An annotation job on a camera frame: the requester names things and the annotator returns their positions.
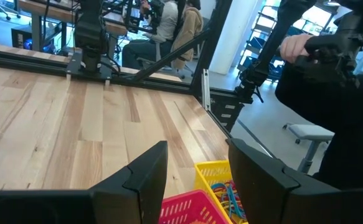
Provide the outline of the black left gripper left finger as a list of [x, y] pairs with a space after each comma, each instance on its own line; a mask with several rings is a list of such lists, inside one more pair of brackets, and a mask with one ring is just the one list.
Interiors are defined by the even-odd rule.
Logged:
[[0, 190], [0, 223], [157, 223], [167, 142], [85, 190]]

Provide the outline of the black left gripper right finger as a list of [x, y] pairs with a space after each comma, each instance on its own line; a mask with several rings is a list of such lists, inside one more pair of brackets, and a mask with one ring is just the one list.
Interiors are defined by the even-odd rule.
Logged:
[[227, 142], [232, 180], [249, 223], [363, 223], [363, 189], [339, 190], [241, 139]]

